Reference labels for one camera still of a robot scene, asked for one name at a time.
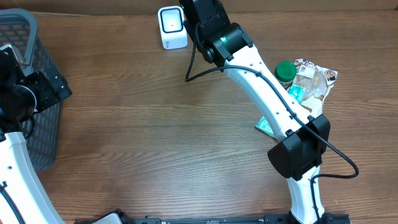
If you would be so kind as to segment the teal tissue pack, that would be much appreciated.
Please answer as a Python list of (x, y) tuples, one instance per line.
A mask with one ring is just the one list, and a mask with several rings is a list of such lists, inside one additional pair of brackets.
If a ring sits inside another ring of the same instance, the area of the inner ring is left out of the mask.
[(292, 84), (288, 90), (288, 94), (295, 99), (298, 104), (301, 104), (305, 98), (306, 89), (300, 85)]

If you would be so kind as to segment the teal packet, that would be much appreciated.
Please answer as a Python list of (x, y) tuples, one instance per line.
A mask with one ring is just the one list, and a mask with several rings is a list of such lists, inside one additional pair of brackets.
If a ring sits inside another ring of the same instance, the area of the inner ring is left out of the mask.
[(262, 117), (259, 122), (255, 125), (255, 128), (262, 131), (263, 133), (267, 134), (268, 136), (274, 138), (274, 133), (268, 121), (265, 117)]

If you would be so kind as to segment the brown white snack bag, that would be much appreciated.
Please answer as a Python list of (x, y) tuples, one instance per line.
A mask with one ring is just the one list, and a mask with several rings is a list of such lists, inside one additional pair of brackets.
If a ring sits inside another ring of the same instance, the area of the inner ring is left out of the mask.
[(305, 98), (300, 105), (316, 118), (322, 114), (324, 100), (333, 88), (338, 72), (303, 58), (296, 59), (294, 65), (297, 68), (297, 74), (292, 84), (306, 89)]

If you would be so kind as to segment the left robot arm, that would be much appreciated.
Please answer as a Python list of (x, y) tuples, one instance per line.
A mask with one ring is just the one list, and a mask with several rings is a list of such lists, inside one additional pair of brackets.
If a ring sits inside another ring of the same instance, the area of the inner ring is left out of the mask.
[(41, 184), (21, 124), (72, 95), (66, 79), (25, 75), (19, 52), (1, 47), (1, 223), (63, 223)]

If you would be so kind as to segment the green lid jar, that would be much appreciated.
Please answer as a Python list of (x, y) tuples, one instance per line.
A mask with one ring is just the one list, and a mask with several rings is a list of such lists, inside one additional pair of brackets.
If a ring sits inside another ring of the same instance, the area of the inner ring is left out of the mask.
[(276, 79), (286, 90), (291, 86), (296, 74), (296, 66), (289, 61), (280, 62), (274, 70), (274, 75)]

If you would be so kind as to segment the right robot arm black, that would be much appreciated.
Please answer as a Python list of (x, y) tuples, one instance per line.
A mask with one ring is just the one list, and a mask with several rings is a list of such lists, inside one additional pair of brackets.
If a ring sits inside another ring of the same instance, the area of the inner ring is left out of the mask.
[(194, 46), (235, 81), (260, 109), (277, 140), (267, 156), (288, 181), (294, 223), (322, 223), (325, 209), (314, 177), (320, 171), (330, 123), (314, 118), (277, 81), (252, 38), (231, 22), (219, 1), (180, 0)]

